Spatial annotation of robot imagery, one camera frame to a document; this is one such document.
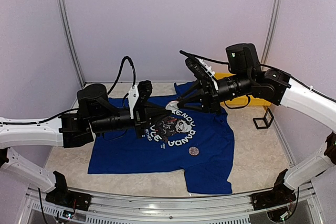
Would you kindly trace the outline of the blue printed t-shirt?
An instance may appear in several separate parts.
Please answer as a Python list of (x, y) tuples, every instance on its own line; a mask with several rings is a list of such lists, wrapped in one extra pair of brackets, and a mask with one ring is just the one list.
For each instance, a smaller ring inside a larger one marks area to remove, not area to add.
[[(191, 156), (195, 146), (200, 153)], [(139, 174), (182, 169), (187, 190), (196, 194), (231, 194), (228, 178), (234, 160), (234, 132), (227, 112), (177, 110), (145, 130), (107, 132), (96, 138), (89, 174)]]

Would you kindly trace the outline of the yellow plastic tray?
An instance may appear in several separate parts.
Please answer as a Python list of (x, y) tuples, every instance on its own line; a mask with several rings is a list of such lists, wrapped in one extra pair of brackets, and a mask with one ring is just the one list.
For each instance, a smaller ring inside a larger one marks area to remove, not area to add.
[[(222, 72), (215, 73), (215, 78), (217, 80), (222, 79), (222, 78), (226, 78), (226, 77), (230, 77), (230, 76), (233, 76), (233, 74), (222, 73)], [(228, 100), (225, 103), (228, 106), (243, 106), (243, 105), (246, 105), (247, 102), (248, 102), (248, 98), (244, 95), (242, 97), (234, 98), (231, 101)], [(264, 99), (254, 98), (254, 97), (250, 96), (250, 102), (249, 102), (248, 106), (271, 106), (271, 103), (264, 100)]]

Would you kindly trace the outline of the round patterned brooch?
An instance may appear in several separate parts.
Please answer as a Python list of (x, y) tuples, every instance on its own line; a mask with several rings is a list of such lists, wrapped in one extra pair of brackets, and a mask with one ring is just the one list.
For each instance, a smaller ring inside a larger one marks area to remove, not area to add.
[(188, 149), (188, 153), (191, 155), (191, 156), (197, 156), (200, 154), (200, 151), (197, 147), (195, 146), (192, 146)]

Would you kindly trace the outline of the black brooch box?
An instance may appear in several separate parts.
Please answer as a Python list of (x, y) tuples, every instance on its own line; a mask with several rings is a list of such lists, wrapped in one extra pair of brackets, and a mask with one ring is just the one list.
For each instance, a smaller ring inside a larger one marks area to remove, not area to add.
[(253, 118), (257, 130), (269, 129), (274, 121), (274, 115), (270, 108), (267, 108), (263, 117)]

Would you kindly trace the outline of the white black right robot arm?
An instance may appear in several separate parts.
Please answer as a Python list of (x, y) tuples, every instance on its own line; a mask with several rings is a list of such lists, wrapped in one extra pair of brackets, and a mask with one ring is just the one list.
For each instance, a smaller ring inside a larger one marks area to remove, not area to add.
[(230, 182), (234, 193), (272, 187), (278, 174), (312, 154), (325, 141), (330, 130), (298, 111), (273, 106), (275, 123), (269, 128), (254, 127), (253, 116), (264, 108), (248, 106), (226, 112), (235, 137), (232, 171), (223, 181)]

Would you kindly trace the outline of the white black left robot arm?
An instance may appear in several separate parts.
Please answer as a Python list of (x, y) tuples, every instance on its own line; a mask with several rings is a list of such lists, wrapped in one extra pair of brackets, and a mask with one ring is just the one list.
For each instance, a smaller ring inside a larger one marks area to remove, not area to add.
[(1, 170), (35, 185), (42, 192), (52, 192), (53, 197), (66, 206), (73, 201), (74, 195), (68, 190), (64, 175), (21, 157), (14, 147), (76, 148), (93, 142), (94, 136), (128, 129), (135, 129), (137, 136), (142, 137), (145, 129), (169, 114), (170, 110), (148, 103), (134, 109), (105, 105), (102, 111), (95, 109), (87, 115), (71, 109), (34, 122), (1, 118)]

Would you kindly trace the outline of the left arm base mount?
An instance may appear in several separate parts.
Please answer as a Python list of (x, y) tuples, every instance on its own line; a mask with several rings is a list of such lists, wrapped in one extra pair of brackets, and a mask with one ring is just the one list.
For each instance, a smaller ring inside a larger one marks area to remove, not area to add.
[(49, 203), (66, 208), (88, 211), (92, 196), (76, 191), (68, 191), (66, 193), (52, 191), (47, 193), (45, 200)]

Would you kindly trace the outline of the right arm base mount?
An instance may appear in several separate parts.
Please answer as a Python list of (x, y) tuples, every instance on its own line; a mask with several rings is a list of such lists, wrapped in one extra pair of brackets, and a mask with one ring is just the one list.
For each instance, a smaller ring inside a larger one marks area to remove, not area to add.
[(252, 205), (254, 210), (262, 210), (272, 208), (283, 204), (295, 201), (296, 195), (294, 192), (286, 193), (284, 191), (263, 191), (251, 195)]

